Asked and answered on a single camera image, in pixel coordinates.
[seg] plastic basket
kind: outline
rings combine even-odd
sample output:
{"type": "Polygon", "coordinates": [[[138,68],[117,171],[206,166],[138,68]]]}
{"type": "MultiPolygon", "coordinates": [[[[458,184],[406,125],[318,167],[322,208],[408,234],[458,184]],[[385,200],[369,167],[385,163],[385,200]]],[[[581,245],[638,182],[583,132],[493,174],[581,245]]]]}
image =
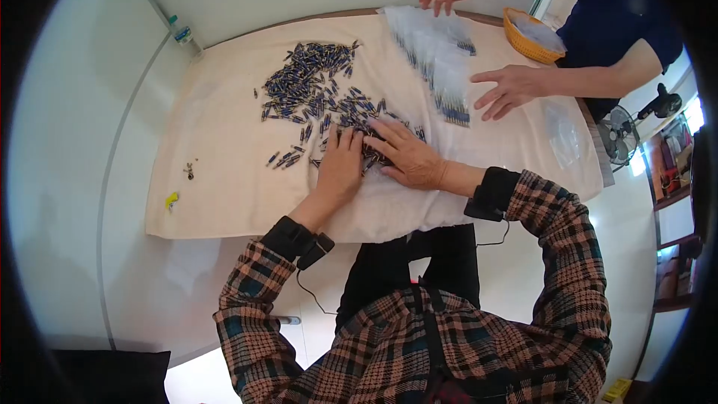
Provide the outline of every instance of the plastic basket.
{"type": "Polygon", "coordinates": [[[521,32],[518,31],[516,26],[508,18],[509,11],[525,14],[528,16],[529,19],[531,19],[531,22],[537,22],[541,25],[545,24],[534,18],[534,16],[526,14],[521,10],[516,10],[515,8],[508,7],[503,9],[503,30],[506,32],[506,39],[511,44],[511,46],[516,49],[518,53],[521,53],[522,55],[531,58],[534,61],[538,61],[539,63],[544,64],[551,64],[557,59],[563,58],[566,55],[566,52],[557,53],[548,49],[544,49],[543,46],[535,43],[533,40],[528,40],[524,35],[521,34],[521,32]]]}

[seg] dark blue shirt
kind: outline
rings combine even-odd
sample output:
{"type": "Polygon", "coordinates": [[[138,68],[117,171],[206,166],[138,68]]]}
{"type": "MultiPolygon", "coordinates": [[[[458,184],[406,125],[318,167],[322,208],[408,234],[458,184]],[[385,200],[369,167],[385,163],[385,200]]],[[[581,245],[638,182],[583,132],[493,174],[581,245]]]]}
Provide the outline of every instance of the dark blue shirt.
{"type": "Polygon", "coordinates": [[[561,67],[611,66],[645,39],[665,71],[683,49],[662,0],[578,0],[557,33],[567,48],[561,67]]]}

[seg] woman's left hand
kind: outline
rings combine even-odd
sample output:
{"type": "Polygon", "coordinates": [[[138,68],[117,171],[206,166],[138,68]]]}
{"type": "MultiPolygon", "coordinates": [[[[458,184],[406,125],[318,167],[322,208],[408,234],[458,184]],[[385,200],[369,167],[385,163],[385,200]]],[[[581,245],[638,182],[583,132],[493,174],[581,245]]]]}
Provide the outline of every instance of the woman's left hand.
{"type": "Polygon", "coordinates": [[[524,103],[536,97],[545,97],[546,81],[544,76],[549,69],[510,64],[498,71],[487,71],[471,77],[471,83],[496,82],[494,89],[483,94],[474,103],[474,109],[480,110],[489,103],[491,106],[481,116],[481,120],[499,120],[524,103]]]}
{"type": "Polygon", "coordinates": [[[316,193],[337,209],[351,202],[361,186],[361,146],[364,134],[346,128],[341,136],[337,124],[329,128],[327,151],[319,165],[316,193]]]}
{"type": "Polygon", "coordinates": [[[289,214],[289,218],[316,233],[342,206],[351,202],[361,186],[361,147],[364,134],[337,125],[329,129],[327,151],[319,165],[317,188],[289,214]]]}

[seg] pile of small parts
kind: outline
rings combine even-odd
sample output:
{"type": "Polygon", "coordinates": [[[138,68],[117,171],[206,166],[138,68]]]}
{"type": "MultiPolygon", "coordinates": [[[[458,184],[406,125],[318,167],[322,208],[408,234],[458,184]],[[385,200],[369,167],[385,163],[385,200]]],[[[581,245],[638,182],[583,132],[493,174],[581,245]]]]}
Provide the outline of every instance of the pile of small parts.
{"type": "MultiPolygon", "coordinates": [[[[343,76],[351,78],[352,61],[358,47],[356,40],[351,47],[341,44],[298,43],[293,51],[288,51],[289,55],[284,60],[291,61],[270,76],[262,86],[270,101],[262,104],[261,119],[286,119],[307,126],[302,126],[300,130],[299,145],[292,146],[292,150],[282,157],[279,157],[281,152],[276,152],[269,158],[267,167],[276,162],[273,168],[285,169],[301,158],[307,150],[302,146],[309,142],[314,130],[312,118],[319,122],[319,137],[324,136],[332,122],[336,122],[340,128],[361,130],[365,135],[382,139],[376,130],[367,124],[369,117],[378,118],[382,112],[409,126],[408,122],[386,109],[384,99],[374,105],[371,97],[367,97],[357,87],[351,86],[349,94],[339,98],[340,87],[334,77],[342,72],[343,76]]],[[[417,137],[426,142],[421,127],[415,128],[414,131],[417,137]]],[[[322,152],[326,150],[327,142],[328,138],[325,138],[320,144],[322,152]]],[[[375,164],[392,165],[387,157],[369,146],[363,145],[362,154],[363,173],[375,164]]],[[[321,159],[310,157],[310,163],[315,167],[319,167],[321,162],[321,159]]]]}

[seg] black wrist sensor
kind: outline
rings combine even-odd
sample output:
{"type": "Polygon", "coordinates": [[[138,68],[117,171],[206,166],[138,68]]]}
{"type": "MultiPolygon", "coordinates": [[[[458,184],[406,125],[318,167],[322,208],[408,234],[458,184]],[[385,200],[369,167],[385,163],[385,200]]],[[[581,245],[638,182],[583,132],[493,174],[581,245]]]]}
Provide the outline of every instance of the black wrist sensor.
{"type": "Polygon", "coordinates": [[[274,228],[297,247],[297,268],[300,270],[306,270],[334,248],[334,241],[326,234],[312,234],[304,225],[296,223],[288,216],[279,219],[274,228]]]}
{"type": "MultiPolygon", "coordinates": [[[[505,169],[498,167],[489,167],[484,175],[485,183],[489,178],[498,177],[505,169]]],[[[474,189],[474,196],[469,199],[464,208],[464,215],[481,220],[501,221],[504,218],[504,212],[498,209],[495,197],[490,195],[491,187],[487,184],[480,184],[474,189]]]]}

